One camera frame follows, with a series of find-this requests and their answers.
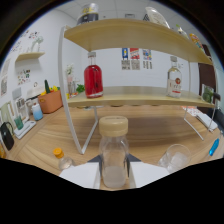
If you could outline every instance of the jar lid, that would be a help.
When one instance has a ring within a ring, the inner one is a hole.
[[[103,136],[118,137],[128,133],[128,119],[123,116],[106,116],[99,120],[99,132]]]
[[[170,56],[170,60],[173,61],[173,62],[177,62],[177,57],[175,57],[175,56]]]
[[[32,108],[39,107],[39,106],[40,106],[39,103],[34,103],[33,106],[32,106]]]
[[[60,159],[64,156],[64,153],[61,148],[55,148],[53,153],[58,159]]]
[[[96,52],[89,52],[88,57],[96,57]]]

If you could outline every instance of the white shelf leg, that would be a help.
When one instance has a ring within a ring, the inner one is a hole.
[[[190,62],[188,62],[188,65],[189,65],[189,92],[190,92],[191,91],[191,66],[190,66]],[[212,121],[213,121],[213,117],[214,117],[214,114],[215,114],[215,108],[213,110],[212,119],[211,119],[211,122],[209,124],[208,129],[207,129],[207,132],[205,134],[205,137],[203,138],[200,135],[200,133],[196,130],[196,128],[186,119],[187,109],[188,109],[188,107],[186,107],[186,111],[185,111],[185,114],[184,114],[184,120],[194,129],[194,131],[199,135],[199,137],[202,139],[202,141],[204,141],[204,139],[207,137],[207,134],[208,134],[209,129],[211,127],[211,124],[212,124]]]
[[[64,106],[64,110],[65,110],[65,114],[66,114],[66,118],[68,121],[68,125],[70,128],[70,131],[72,133],[72,137],[73,140],[76,144],[76,147],[78,149],[78,152],[80,154],[84,154],[86,151],[86,148],[88,146],[88,143],[92,137],[92,134],[98,124],[98,117],[97,117],[97,111],[96,111],[96,107],[94,107],[94,113],[95,113],[95,123],[89,133],[89,136],[86,139],[86,142],[83,146],[83,148],[81,148],[79,140],[77,138],[76,132],[75,132],[75,128],[74,125],[72,123],[72,119],[71,119],[71,115],[70,115],[70,111],[69,111],[69,107],[68,107],[68,103],[67,103],[67,99],[65,96],[65,87],[64,87],[64,78],[63,78],[63,69],[62,69],[62,45],[63,45],[63,38],[64,38],[64,31],[65,31],[65,27],[61,28],[61,32],[60,32],[60,36],[59,36],[59,42],[58,42],[58,76],[59,76],[59,83],[60,83],[60,90],[61,90],[61,97],[62,97],[62,102],[63,102],[63,106]]]

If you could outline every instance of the small bottle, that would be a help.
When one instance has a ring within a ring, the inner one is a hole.
[[[176,27],[178,28],[177,31],[178,31],[179,34],[181,34],[184,37],[186,37],[187,39],[189,39],[187,33],[185,31],[183,31],[182,28],[178,24],[176,24]]]
[[[102,139],[99,145],[102,159],[102,177],[107,187],[119,188],[126,181],[126,162],[129,145],[126,139],[128,119],[122,116],[106,116],[99,120]]]
[[[58,167],[60,170],[69,168],[70,166],[76,166],[73,159],[70,157],[65,157],[64,152],[61,148],[55,148],[53,151],[54,155],[59,159]]]
[[[84,71],[85,93],[87,98],[103,96],[101,68],[96,65],[96,52],[89,52],[89,66]]]
[[[182,74],[177,68],[177,57],[170,57],[172,67],[168,71],[167,96],[180,98]]]
[[[205,50],[204,50],[199,38],[193,33],[190,33],[189,36],[190,36],[192,42],[195,43],[199,47],[199,49],[205,53]]]

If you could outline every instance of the wooden shelf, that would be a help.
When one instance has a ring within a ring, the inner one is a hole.
[[[69,107],[80,106],[120,106],[120,105],[180,105],[214,108],[201,100],[199,95],[183,91],[181,98],[166,96],[166,88],[146,86],[104,87],[102,97],[88,99],[85,92],[67,100]]]
[[[45,52],[31,52],[31,53],[23,53],[19,54],[16,61],[23,61],[23,60],[28,60],[28,59],[36,59],[39,58],[40,56],[44,55]]]
[[[98,20],[68,29],[64,37],[87,51],[133,47],[168,53],[189,62],[213,65],[191,40],[164,26],[142,20]]]

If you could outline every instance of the red liquid bottle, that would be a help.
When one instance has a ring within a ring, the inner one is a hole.
[[[96,65],[96,52],[89,52],[89,66],[84,71],[84,84],[87,98],[103,96],[101,68]]]

